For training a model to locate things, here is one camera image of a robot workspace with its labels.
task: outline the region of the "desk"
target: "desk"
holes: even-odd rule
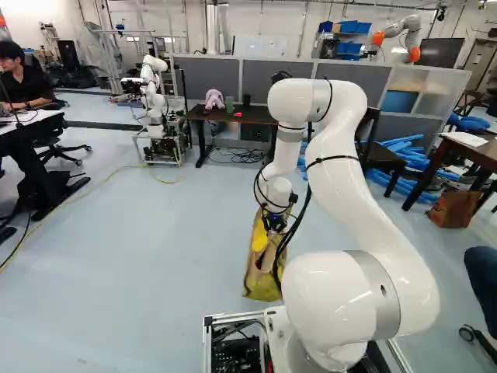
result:
[[[481,186],[488,180],[492,173],[497,173],[497,140],[493,134],[478,135],[480,138],[488,140],[486,144],[478,147],[473,147],[452,138],[447,138],[440,135],[443,139],[442,143],[436,150],[429,167],[422,174],[422,178],[417,182],[412,192],[408,195],[402,210],[408,211],[416,202],[421,192],[429,185],[436,171],[442,165],[443,160],[449,153],[462,155],[466,159],[471,160],[475,164],[481,166],[481,171],[478,177],[471,185],[471,190],[479,190]]]
[[[233,113],[242,113],[241,117],[233,117],[226,109],[218,109],[214,107],[209,113],[204,114],[205,105],[197,104],[187,114],[186,118],[196,124],[196,129],[199,136],[200,157],[196,161],[195,167],[200,168],[205,159],[209,156],[212,150],[212,145],[205,145],[205,135],[203,133],[203,122],[205,120],[220,121],[220,122],[239,122],[240,124],[267,124],[271,128],[271,149],[269,150],[269,158],[274,155],[274,147],[276,144],[276,133],[278,131],[278,122],[271,117],[267,106],[250,106],[249,109],[243,105],[235,105]]]
[[[17,162],[19,168],[26,174],[26,180],[31,185],[32,192],[36,194],[37,200],[43,201],[43,208],[38,208],[38,212],[33,216],[34,221],[44,218],[90,181],[89,177],[84,177],[70,186],[62,185],[63,178],[56,177],[53,173],[49,174],[34,151],[34,139],[46,137],[57,128],[64,127],[62,111],[38,110],[36,117],[34,113],[23,113],[19,115],[19,121],[24,122],[21,128],[16,127],[16,119],[13,117],[1,120],[11,121],[12,124],[0,127],[0,155],[10,155]]]

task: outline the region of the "black shirt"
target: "black shirt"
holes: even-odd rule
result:
[[[22,82],[19,83],[10,71],[2,73],[2,81],[13,103],[25,103],[40,97],[54,99],[54,90],[48,77],[31,66],[23,66]],[[8,102],[2,90],[0,101]]]

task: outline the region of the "computer monitor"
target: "computer monitor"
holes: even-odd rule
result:
[[[72,40],[59,40],[57,42],[62,64],[69,70],[79,68],[78,54],[76,53],[75,42]]]
[[[421,41],[421,58],[415,63],[436,68],[454,68],[463,38],[436,38]]]

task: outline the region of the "blue storage bin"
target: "blue storage bin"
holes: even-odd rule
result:
[[[418,99],[418,94],[418,92],[387,91],[381,111],[389,113],[411,113],[412,107]]]
[[[360,60],[360,56],[355,56],[355,55],[348,54],[346,56],[343,56],[342,59],[343,60],[347,60],[347,61],[359,61]]]
[[[357,21],[342,21],[339,22],[342,25],[340,29],[341,33],[355,33],[357,29]]]
[[[360,53],[360,48],[363,45],[361,43],[347,43],[347,52],[349,54],[359,54]]]
[[[342,41],[339,42],[338,48],[336,49],[336,52],[338,54],[345,54],[347,53],[347,44],[348,43],[343,43]]]
[[[371,23],[368,22],[358,22],[356,32],[357,33],[369,33],[371,28]]]
[[[319,23],[318,32],[319,33],[331,33],[332,27],[333,27],[332,21],[321,22],[321,23]]]

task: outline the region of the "door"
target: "door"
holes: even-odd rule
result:
[[[471,71],[471,77],[466,89],[477,90],[485,77],[488,66],[492,61],[497,43],[491,40],[477,39],[474,41],[471,53],[466,60],[464,70]]]

